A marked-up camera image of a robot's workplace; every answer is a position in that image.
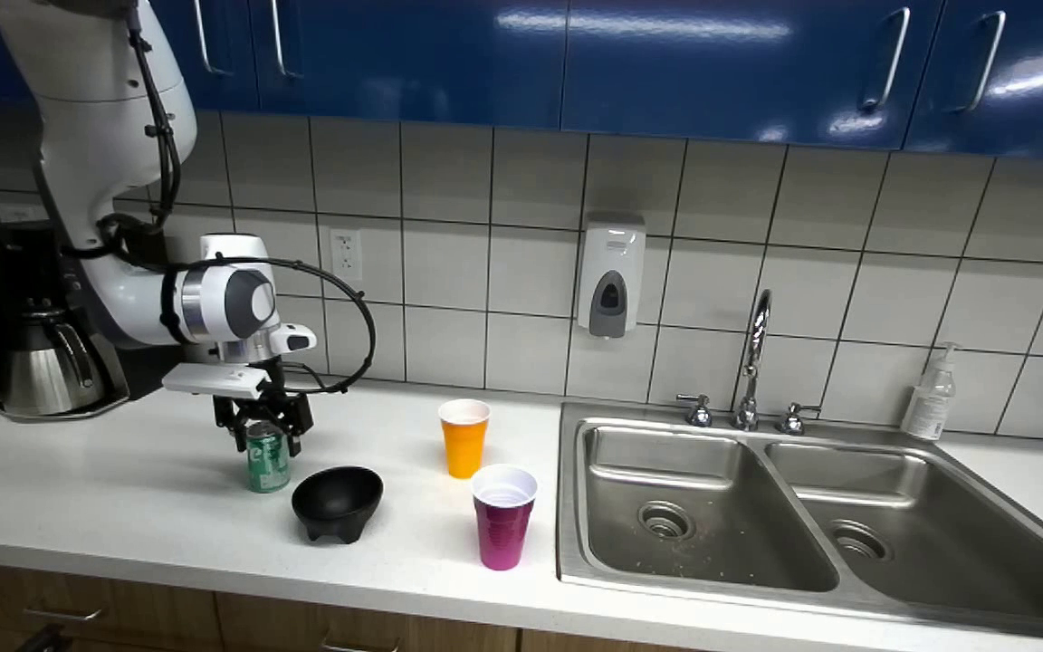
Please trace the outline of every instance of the kettle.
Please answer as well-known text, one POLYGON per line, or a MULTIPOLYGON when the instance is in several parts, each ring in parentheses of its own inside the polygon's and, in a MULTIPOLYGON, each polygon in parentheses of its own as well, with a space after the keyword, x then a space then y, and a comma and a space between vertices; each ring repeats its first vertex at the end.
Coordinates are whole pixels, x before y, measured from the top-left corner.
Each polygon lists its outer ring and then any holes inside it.
POLYGON ((22 312, 6 351, 3 415, 47 419, 93 409, 108 385, 63 306, 22 312))

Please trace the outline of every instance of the stainless steel sink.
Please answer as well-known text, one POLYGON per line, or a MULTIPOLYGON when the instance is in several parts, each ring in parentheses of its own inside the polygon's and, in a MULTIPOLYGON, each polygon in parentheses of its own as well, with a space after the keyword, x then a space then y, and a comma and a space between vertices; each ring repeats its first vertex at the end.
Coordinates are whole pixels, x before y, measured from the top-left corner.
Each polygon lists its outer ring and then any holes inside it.
POLYGON ((899 433, 565 405, 559 564, 569 584, 1043 634, 1043 523, 899 433))

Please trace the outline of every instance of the small green object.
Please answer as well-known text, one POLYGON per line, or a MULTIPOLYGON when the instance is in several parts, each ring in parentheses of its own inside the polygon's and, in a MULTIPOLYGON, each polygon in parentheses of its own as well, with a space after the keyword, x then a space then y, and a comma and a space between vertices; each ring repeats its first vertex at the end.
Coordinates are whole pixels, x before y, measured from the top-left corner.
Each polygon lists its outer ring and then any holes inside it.
POLYGON ((291 443, 286 431, 262 419, 245 428, 245 486, 272 494, 291 483, 291 443))

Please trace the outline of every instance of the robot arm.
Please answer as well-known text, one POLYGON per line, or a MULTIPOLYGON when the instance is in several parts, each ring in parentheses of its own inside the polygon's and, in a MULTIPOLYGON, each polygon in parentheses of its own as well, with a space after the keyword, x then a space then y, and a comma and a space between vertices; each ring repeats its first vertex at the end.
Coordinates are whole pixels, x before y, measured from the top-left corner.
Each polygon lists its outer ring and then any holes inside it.
MULTIPOLYGON (((93 293, 93 317, 121 344, 210 344, 226 364, 180 364, 163 385, 217 395, 217 415, 291 413, 280 354, 314 332, 275 316, 262 259, 156 268, 123 250, 128 232, 158 232, 179 164, 197 145, 197 113, 149 0, 0 0, 0 32, 36 95, 44 140, 36 181, 51 222, 93 293), (115 195, 158 181, 158 224, 115 213, 115 195)), ((208 256, 268 256, 262 240, 217 234, 208 256)), ((309 428, 296 395, 292 433, 309 428)))

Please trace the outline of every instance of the soap dispenser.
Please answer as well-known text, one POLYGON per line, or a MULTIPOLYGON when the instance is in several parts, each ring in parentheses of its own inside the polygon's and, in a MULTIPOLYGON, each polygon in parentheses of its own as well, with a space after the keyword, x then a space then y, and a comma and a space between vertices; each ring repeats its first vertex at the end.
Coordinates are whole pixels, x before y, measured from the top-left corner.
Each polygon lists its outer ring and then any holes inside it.
POLYGON ((641 218, 592 218, 578 253, 576 323, 595 337, 625 337, 639 326, 641 263, 641 218))
POLYGON ((954 402, 956 402, 956 347, 942 344, 942 351, 927 363, 927 369, 914 385, 914 402, 906 409, 903 431, 927 443, 942 437, 954 402))

